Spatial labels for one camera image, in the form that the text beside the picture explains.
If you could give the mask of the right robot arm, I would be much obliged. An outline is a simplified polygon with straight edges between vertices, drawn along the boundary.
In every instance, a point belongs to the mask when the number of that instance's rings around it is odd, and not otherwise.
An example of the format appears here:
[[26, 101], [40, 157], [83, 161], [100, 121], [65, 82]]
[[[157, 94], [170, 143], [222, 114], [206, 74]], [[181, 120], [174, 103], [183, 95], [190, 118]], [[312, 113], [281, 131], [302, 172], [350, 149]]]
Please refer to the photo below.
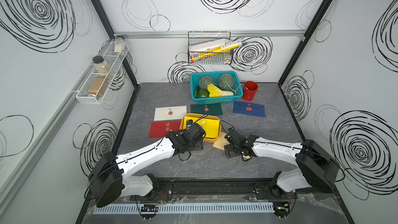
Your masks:
[[338, 162], [313, 140], [302, 143], [270, 141], [256, 135], [245, 137], [234, 128], [229, 128], [224, 147], [228, 158], [267, 157], [296, 166], [287, 172], [277, 172], [273, 185], [284, 192], [315, 188], [324, 193], [334, 189], [339, 171]]

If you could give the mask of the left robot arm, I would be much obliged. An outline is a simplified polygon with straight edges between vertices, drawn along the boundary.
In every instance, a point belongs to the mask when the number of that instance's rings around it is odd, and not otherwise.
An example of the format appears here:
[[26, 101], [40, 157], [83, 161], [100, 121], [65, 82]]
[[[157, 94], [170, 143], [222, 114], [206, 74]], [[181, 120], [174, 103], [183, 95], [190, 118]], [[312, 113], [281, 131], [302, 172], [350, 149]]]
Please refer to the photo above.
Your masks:
[[123, 196], [148, 196], [158, 189], [156, 179], [149, 174], [134, 174], [158, 161], [195, 150], [203, 144], [205, 135], [205, 130], [193, 123], [187, 129], [168, 132], [139, 150], [117, 156], [112, 152], [102, 155], [88, 176], [96, 207], [105, 207]]

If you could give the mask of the beige envelope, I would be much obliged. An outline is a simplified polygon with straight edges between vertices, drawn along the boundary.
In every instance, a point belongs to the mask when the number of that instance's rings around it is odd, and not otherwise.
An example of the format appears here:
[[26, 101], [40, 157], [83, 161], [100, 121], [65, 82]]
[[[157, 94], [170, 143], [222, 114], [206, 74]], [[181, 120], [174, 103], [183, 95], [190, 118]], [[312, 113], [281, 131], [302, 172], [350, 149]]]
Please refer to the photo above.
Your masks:
[[224, 146], [229, 145], [230, 143], [225, 139], [225, 133], [221, 132], [218, 139], [213, 143], [213, 147], [219, 150], [224, 151]]

